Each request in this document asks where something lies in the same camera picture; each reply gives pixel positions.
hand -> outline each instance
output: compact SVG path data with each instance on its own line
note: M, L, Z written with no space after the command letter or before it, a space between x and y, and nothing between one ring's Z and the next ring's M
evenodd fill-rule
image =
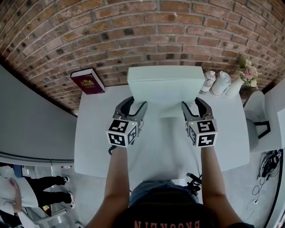
M16 189L16 190L19 189L17 182L13 178L9 179L9 183L14 187L14 189Z

black t-shirt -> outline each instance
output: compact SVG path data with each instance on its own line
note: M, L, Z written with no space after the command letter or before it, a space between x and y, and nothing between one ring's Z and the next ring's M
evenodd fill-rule
M114 228L218 228L214 212L198 204L185 191L163 190L149 193L126 209ZM228 228L254 228L239 223Z

white table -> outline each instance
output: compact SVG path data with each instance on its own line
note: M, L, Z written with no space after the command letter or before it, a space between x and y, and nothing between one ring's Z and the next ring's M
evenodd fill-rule
M130 96L128 85L108 87L104 94L82 94L75 138L77 173L107 177L110 162L107 122L115 107ZM249 163L248 131L239 95L233 99L210 93L199 97L211 106L217 120L215 150L221 170ZM197 113L197 106L193 105L191 110ZM187 137L184 116L150 119L146 113L140 136L128 147L130 179L183 179L187 172L197 175L197 166L201 170L200 149L193 147Z

pink flower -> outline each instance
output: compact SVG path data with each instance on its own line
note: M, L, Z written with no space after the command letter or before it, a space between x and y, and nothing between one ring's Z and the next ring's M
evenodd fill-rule
M244 77L247 79L252 79L253 78L253 72L250 69L246 69L244 71Z

sneaker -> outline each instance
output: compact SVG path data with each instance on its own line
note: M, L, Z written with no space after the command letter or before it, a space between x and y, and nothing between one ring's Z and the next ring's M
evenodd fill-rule
M84 228L85 225L83 225L81 222L76 222L75 225L78 227L78 228Z
M64 176L63 179L64 179L64 182L65 182L65 183L70 181L69 176Z
M74 197L73 197L73 195L72 195L72 193L71 192L69 192L68 193L69 195L70 195L70 198L71 198L71 203L69 203L69 205L70 205L70 207L72 208L72 209L74 209L75 208L75 202L74 202Z

